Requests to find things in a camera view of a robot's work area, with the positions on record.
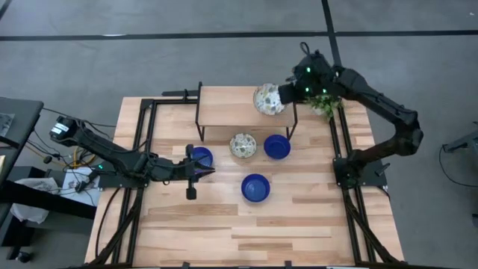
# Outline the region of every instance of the white bag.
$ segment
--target white bag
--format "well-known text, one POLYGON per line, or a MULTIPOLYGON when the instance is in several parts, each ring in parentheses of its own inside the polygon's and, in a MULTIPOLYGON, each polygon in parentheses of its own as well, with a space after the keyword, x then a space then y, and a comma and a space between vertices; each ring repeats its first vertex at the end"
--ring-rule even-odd
MULTIPOLYGON (((25 185, 30 188, 34 188, 39 191, 48 191, 50 194, 58 194, 59 188, 57 182, 53 178, 49 179, 20 179, 15 181, 17 184, 25 185)), ((20 205, 14 203, 10 208, 10 213, 18 218, 20 221, 29 220, 38 224, 42 223, 46 216, 48 216, 48 210, 43 208, 36 208, 29 205, 20 205)))

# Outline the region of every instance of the blue bowl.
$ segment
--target blue bowl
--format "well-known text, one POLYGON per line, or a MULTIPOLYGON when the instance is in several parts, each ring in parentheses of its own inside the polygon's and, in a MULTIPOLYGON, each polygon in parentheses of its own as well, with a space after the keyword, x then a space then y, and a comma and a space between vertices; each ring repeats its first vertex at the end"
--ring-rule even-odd
POLYGON ((265 140, 264 151, 269 157, 280 160, 291 152, 291 142, 280 134, 273 134, 265 140))
POLYGON ((198 146, 193 149, 193 158, 198 159, 202 156, 207 156, 199 160, 199 163, 205 166, 210 167, 212 165, 212 153, 209 149, 206 149, 203 146, 198 146))
POLYGON ((240 190, 250 202, 262 202, 269 196, 270 185, 264 176, 250 174, 242 181, 240 190))

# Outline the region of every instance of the wooden tabletop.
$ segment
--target wooden tabletop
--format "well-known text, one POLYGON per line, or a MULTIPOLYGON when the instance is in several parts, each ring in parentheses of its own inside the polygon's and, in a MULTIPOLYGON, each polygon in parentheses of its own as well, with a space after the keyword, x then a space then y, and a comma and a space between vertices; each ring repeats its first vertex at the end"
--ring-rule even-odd
POLYGON ((199 124, 201 126, 277 127, 294 125, 292 105, 276 116, 257 111, 253 102, 256 89, 257 86, 202 86, 199 100, 199 124))
MULTIPOLYGON (((373 145, 366 110, 345 102, 354 148, 373 145)), ((131 148, 140 98, 122 102, 114 142, 131 148)), ((188 143, 208 147, 216 173, 196 184, 197 200, 186 200, 185 182, 165 186, 152 183, 145 191, 134 266, 353 265, 341 191, 332 171, 334 149, 329 124, 298 105, 299 124, 292 151, 282 161, 268 158, 263 148, 251 158, 234 157, 228 148, 236 132, 249 132, 263 144, 283 128, 215 127, 201 143, 194 125, 195 105, 160 105, 152 151, 179 161, 188 143), (261 173, 270 181, 266 201, 251 204, 240 193, 242 179, 261 173)), ((147 120, 143 133, 146 133, 147 120)), ((340 122, 338 134, 341 138, 340 122)), ((371 229, 392 255, 403 259, 388 198, 374 187, 362 188, 371 229)), ((85 261, 94 259, 99 221, 114 190, 102 192, 85 261)), ((110 207, 99 240, 102 249, 114 234, 122 191, 110 207)), ((125 233, 120 261, 125 261, 129 231, 125 233)), ((363 236, 358 228, 362 259, 363 236)))

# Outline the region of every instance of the concrete floor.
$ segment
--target concrete floor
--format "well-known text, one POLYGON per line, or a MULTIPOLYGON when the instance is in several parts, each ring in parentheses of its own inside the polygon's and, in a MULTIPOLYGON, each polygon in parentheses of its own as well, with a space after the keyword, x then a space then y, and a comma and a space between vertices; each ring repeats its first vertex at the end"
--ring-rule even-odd
MULTIPOLYGON (((478 29, 474 0, 334 0, 330 9, 336 31, 478 29)), ((0 21, 0 35, 325 30, 318 0, 13 0, 0 21)), ((165 90, 195 88, 199 80, 206 85, 281 83, 302 57, 300 41, 332 60, 327 37, 4 41, 0 95, 38 99, 47 108, 115 123, 124 96, 159 96, 165 90)), ((438 165, 438 149, 476 129, 478 36, 339 37, 338 45, 344 66, 357 69, 377 90, 419 113, 425 138, 418 153, 387 160, 406 260, 475 268, 478 228, 471 213, 478 212, 478 191, 447 181, 438 165)), ((37 131, 44 139, 55 118, 42 113, 37 131)), ((393 134, 392 127, 372 113, 370 121, 377 141, 393 134)), ((44 167, 26 150, 17 164, 44 167)), ((476 158, 467 150, 444 155, 444 164, 455 180, 478 185, 476 158)), ((42 232, 32 247, 38 255, 35 262, 0 259, 0 265, 78 265, 87 241, 87 235, 42 232)))

